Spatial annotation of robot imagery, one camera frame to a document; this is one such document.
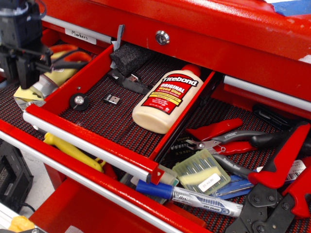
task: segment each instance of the dry erase marker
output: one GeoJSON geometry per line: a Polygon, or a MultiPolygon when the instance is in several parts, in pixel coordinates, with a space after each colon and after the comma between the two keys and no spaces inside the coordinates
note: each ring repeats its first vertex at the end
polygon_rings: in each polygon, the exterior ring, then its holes
{"type": "Polygon", "coordinates": [[[173,187],[164,183],[155,185],[139,180],[136,190],[140,193],[173,200],[231,217],[238,217],[243,207],[241,204],[192,192],[184,188],[173,187]]]}

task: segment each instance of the black device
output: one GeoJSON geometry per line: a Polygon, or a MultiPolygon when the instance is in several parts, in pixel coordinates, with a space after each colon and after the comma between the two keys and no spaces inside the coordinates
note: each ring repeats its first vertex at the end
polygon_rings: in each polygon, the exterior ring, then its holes
{"type": "Polygon", "coordinates": [[[20,212],[33,178],[20,150],[0,139],[0,202],[20,212]]]}
{"type": "Polygon", "coordinates": [[[28,89],[51,70],[52,52],[41,43],[44,15],[35,0],[0,0],[0,67],[8,84],[28,89]]]}

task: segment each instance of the titebond original wood glue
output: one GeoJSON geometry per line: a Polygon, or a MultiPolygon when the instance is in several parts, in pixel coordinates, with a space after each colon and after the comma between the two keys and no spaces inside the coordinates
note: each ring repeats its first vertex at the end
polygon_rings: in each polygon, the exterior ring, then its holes
{"type": "Polygon", "coordinates": [[[133,109],[133,120],[155,133],[165,134],[178,119],[203,81],[193,64],[171,71],[133,109]]]}

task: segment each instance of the black mesh liner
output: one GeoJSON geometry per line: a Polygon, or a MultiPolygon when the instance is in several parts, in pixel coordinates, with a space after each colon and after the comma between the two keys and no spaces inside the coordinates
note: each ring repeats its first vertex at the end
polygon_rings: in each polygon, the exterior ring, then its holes
{"type": "MultiPolygon", "coordinates": [[[[240,126],[239,130],[256,130],[256,131],[264,131],[267,133],[275,132],[276,129],[271,125],[265,123],[263,120],[257,118],[254,114],[244,109],[234,107],[230,104],[221,102],[219,100],[210,98],[207,104],[203,107],[200,107],[196,110],[196,112],[192,115],[189,120],[186,128],[196,129],[201,126],[209,125],[211,123],[216,123],[225,119],[233,119],[239,117],[243,121],[243,125],[240,126]]],[[[180,138],[189,136],[185,132],[182,132],[180,138]]],[[[186,155],[189,157],[189,153],[194,154],[193,151],[187,150],[185,148],[179,149],[180,151],[186,151],[186,155]]],[[[256,151],[244,153],[244,154],[235,154],[228,156],[231,160],[236,162],[239,165],[247,167],[249,169],[255,169],[259,166],[263,166],[268,158],[274,153],[275,149],[259,149],[256,151]]],[[[183,153],[179,153],[176,156],[176,152],[169,152],[167,156],[161,162],[162,165],[172,168],[177,162],[180,162],[185,159],[183,157],[183,153]]],[[[236,203],[243,204],[245,196],[237,197],[230,199],[229,201],[233,201],[236,203]]],[[[183,205],[180,203],[175,203],[176,205],[186,209],[190,213],[199,217],[207,223],[207,229],[214,233],[223,233],[226,228],[234,221],[234,218],[228,217],[225,215],[219,215],[213,212],[206,211],[204,209],[195,208],[187,205],[183,205]]],[[[310,230],[310,219],[304,220],[294,220],[288,229],[288,233],[306,233],[310,230]]]]}
{"type": "MultiPolygon", "coordinates": [[[[144,84],[155,84],[156,80],[159,80],[165,73],[181,69],[184,65],[185,62],[183,61],[159,54],[142,68],[138,69],[137,73],[142,76],[142,82],[144,84]]],[[[0,98],[2,100],[0,102],[0,119],[43,140],[43,136],[23,120],[22,111],[13,99],[13,94],[16,90],[17,87],[13,86],[0,90],[0,98]]],[[[144,130],[132,121],[132,110],[143,98],[143,95],[117,86],[107,76],[104,76],[86,94],[90,99],[90,105],[85,111],[77,112],[69,108],[61,116],[143,156],[150,156],[163,136],[144,130]],[[107,93],[119,97],[121,99],[120,102],[117,105],[104,103],[103,97],[107,93]]],[[[259,130],[267,133],[276,130],[258,119],[251,112],[215,99],[210,99],[204,107],[198,108],[188,122],[187,128],[198,128],[236,117],[243,120],[243,125],[239,128],[241,130],[259,130]]],[[[254,169],[265,164],[273,152],[274,149],[257,150],[246,154],[232,155],[230,159],[242,166],[254,169]]],[[[167,160],[164,159],[162,161],[162,164],[172,168],[177,161],[178,158],[172,159],[168,157],[167,160]]],[[[242,204],[243,199],[244,197],[238,197],[230,201],[242,204]]],[[[227,226],[234,221],[234,218],[231,217],[190,206],[183,206],[179,203],[176,204],[204,220],[208,224],[207,229],[215,233],[224,232],[227,226]]],[[[289,233],[305,233],[309,231],[310,219],[294,220],[288,230],[289,233]]]]}
{"type": "MultiPolygon", "coordinates": [[[[178,59],[158,54],[136,73],[145,85],[155,84],[164,74],[180,70],[186,63],[178,59]]],[[[64,119],[99,134],[113,142],[149,157],[163,135],[153,133],[136,125],[132,111],[144,97],[142,94],[122,88],[108,76],[104,76],[87,93],[90,105],[83,112],[68,108],[61,114],[64,119]],[[116,104],[103,101],[106,94],[121,100],[116,104]]]]}
{"type": "Polygon", "coordinates": [[[13,98],[17,88],[18,86],[8,86],[4,89],[0,89],[0,119],[43,140],[43,136],[38,133],[31,124],[24,121],[22,117],[23,112],[13,98]]]}

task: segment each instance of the black foam block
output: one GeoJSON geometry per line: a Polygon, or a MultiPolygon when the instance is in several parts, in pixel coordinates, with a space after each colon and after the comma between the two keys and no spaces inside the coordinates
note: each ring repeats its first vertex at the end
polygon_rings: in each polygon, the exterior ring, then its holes
{"type": "Polygon", "coordinates": [[[140,68],[145,62],[155,55],[152,50],[126,43],[110,54],[110,58],[115,62],[120,73],[129,75],[134,70],[140,68]]]}

